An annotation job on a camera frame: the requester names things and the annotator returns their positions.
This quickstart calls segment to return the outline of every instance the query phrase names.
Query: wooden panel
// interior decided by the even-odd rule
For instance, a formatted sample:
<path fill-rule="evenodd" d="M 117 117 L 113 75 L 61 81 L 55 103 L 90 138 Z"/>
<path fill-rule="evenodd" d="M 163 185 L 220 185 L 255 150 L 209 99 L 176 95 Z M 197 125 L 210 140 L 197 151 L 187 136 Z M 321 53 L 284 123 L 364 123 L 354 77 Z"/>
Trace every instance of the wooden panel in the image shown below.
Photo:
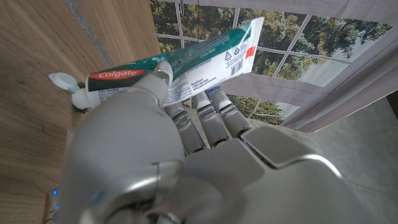
<path fill-rule="evenodd" d="M 71 114 L 48 74 L 108 66 L 64 1 L 0 1 L 0 29 L 0 223 L 40 223 Z"/>
<path fill-rule="evenodd" d="M 76 0 L 115 65 L 160 54 L 149 0 Z"/>

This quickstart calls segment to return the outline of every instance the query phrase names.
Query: window pane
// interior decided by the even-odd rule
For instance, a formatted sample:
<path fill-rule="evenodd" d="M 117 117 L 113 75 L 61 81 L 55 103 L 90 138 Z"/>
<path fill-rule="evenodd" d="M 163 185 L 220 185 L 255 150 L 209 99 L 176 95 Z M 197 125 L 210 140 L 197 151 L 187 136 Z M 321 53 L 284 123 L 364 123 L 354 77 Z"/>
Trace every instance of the window pane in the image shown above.
<path fill-rule="evenodd" d="M 277 78 L 325 86 L 348 66 L 349 64 L 332 60 L 289 55 Z"/>
<path fill-rule="evenodd" d="M 245 117 L 248 117 L 256 108 L 258 99 L 248 98 L 243 96 L 228 95 L 232 103 L 242 112 Z"/>
<path fill-rule="evenodd" d="M 312 16 L 293 51 L 354 62 L 391 28 L 378 22 Z"/>
<path fill-rule="evenodd" d="M 206 40 L 220 35 L 232 29 L 234 15 L 235 8 L 184 4 L 183 36 Z"/>
<path fill-rule="evenodd" d="M 181 49 L 181 40 L 179 39 L 158 37 L 157 40 L 159 41 L 159 48 L 162 54 Z"/>
<path fill-rule="evenodd" d="M 284 55 L 257 50 L 252 73 L 272 76 Z"/>
<path fill-rule="evenodd" d="M 241 9 L 238 25 L 245 24 L 259 16 L 265 17 L 259 46 L 287 50 L 306 15 L 258 9 Z"/>
<path fill-rule="evenodd" d="M 194 44 L 197 44 L 198 42 L 196 41 L 192 41 L 192 40 L 184 40 L 184 47 L 189 47 L 192 46 Z"/>
<path fill-rule="evenodd" d="M 280 125 L 285 118 L 290 116 L 299 108 L 299 106 L 294 106 L 288 103 L 261 101 L 257 111 L 251 116 L 251 118 L 270 124 Z"/>
<path fill-rule="evenodd" d="M 273 102 L 261 101 L 257 111 L 251 116 L 252 119 L 267 122 L 274 125 L 280 125 L 284 121 L 281 117 L 282 109 Z"/>
<path fill-rule="evenodd" d="M 175 4 L 172 2 L 150 1 L 156 33 L 180 35 Z"/>

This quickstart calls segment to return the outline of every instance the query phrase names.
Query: red colgate label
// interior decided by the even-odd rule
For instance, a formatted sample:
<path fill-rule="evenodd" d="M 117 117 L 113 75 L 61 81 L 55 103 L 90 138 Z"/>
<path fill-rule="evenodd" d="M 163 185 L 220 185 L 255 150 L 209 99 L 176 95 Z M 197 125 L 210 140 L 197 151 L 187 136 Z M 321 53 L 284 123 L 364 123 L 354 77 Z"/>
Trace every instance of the red colgate label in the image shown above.
<path fill-rule="evenodd" d="M 255 50 L 256 50 L 256 47 L 249 48 L 248 51 L 246 51 L 246 58 L 253 56 Z"/>
<path fill-rule="evenodd" d="M 120 80 L 125 78 L 136 77 L 145 72 L 145 70 L 117 70 L 109 72 L 100 72 L 91 74 L 90 78 L 100 79 L 100 80 Z"/>

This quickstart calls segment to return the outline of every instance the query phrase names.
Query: window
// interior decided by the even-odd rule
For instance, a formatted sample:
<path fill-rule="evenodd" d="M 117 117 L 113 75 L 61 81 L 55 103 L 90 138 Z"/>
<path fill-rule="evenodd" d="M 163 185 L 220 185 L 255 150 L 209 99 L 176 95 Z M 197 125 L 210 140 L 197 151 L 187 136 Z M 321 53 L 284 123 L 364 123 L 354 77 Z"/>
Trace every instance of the window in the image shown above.
<path fill-rule="evenodd" d="M 151 0 L 162 53 L 226 32 L 259 16 L 264 20 L 252 73 L 325 86 L 381 39 L 392 26 L 288 12 L 183 5 Z M 250 118 L 280 124 L 298 106 L 231 96 Z"/>

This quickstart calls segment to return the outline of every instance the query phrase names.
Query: colgate logo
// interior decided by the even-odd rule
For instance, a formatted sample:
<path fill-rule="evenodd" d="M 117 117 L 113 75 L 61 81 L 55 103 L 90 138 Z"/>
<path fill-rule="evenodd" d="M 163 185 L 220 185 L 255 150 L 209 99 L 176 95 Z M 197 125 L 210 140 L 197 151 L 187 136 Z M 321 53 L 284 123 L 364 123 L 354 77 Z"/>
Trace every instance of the colgate logo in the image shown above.
<path fill-rule="evenodd" d="M 101 72 L 91 74 L 90 78 L 100 79 L 100 80 L 120 80 L 125 78 L 136 77 L 145 72 L 145 70 L 118 70 L 110 72 Z"/>

